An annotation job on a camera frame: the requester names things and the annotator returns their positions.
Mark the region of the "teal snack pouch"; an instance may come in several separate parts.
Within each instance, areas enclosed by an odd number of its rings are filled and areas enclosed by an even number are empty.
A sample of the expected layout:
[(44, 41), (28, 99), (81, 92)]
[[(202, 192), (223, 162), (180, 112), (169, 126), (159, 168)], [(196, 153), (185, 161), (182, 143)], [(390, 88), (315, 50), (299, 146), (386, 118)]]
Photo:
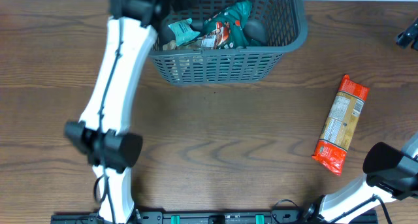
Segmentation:
[(174, 33), (176, 45), (181, 46), (197, 38), (200, 33), (191, 28), (191, 18), (180, 20), (169, 24), (170, 30)]

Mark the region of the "beige brown paper bag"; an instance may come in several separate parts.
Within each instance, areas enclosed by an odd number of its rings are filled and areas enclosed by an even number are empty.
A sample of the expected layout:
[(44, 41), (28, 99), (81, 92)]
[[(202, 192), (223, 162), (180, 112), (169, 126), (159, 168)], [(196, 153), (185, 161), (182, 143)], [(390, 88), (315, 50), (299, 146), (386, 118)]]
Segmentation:
[(177, 46), (176, 41), (172, 40), (163, 45), (163, 51), (168, 50), (212, 50), (216, 45), (215, 35), (205, 35), (195, 40)]

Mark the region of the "green Nescafe coffee bag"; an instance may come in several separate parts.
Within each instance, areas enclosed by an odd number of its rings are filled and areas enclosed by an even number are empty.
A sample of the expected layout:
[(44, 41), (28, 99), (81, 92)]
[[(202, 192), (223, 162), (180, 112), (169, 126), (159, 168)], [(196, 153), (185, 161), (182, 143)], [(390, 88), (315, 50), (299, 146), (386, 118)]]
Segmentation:
[(261, 46), (261, 42), (244, 34), (251, 10), (252, 2), (243, 0), (215, 13), (203, 23), (201, 47), (220, 50)]

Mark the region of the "green lidded jar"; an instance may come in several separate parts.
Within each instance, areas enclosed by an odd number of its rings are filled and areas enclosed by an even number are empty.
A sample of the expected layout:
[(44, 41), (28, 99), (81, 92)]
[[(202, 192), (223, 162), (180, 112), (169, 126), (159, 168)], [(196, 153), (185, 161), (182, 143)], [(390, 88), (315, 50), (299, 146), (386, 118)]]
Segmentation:
[(244, 34), (249, 40), (256, 40), (263, 46), (267, 45), (266, 28), (259, 20), (248, 20), (244, 27)]

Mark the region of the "orange biscuit packet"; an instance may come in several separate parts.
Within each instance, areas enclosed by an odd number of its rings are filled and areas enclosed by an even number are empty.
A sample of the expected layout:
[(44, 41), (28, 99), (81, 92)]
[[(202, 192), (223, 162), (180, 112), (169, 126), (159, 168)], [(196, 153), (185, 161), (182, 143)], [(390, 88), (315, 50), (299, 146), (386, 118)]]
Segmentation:
[(370, 89), (344, 75), (312, 158), (339, 176)]

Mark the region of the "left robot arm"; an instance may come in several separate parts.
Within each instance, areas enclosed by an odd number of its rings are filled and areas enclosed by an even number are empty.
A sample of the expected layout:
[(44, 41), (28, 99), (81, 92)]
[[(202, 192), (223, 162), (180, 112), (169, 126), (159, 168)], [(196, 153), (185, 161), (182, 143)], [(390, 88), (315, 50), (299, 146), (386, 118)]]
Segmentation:
[(100, 208), (88, 220), (135, 223), (139, 215), (131, 194), (131, 169), (143, 139), (129, 128), (140, 75), (163, 20), (198, 0), (109, 2), (106, 48), (92, 96), (80, 119), (65, 124), (64, 135), (87, 157), (97, 177), (93, 196)]

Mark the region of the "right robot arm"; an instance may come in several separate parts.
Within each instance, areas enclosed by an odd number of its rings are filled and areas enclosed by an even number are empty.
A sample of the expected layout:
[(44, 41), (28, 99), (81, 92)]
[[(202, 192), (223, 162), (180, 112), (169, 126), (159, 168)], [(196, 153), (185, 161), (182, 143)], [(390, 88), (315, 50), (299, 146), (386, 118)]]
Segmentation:
[(398, 150), (378, 142), (366, 155), (363, 174), (335, 193), (310, 205), (304, 220), (317, 223), (349, 223), (381, 205), (390, 223), (386, 202), (417, 198), (417, 135)]

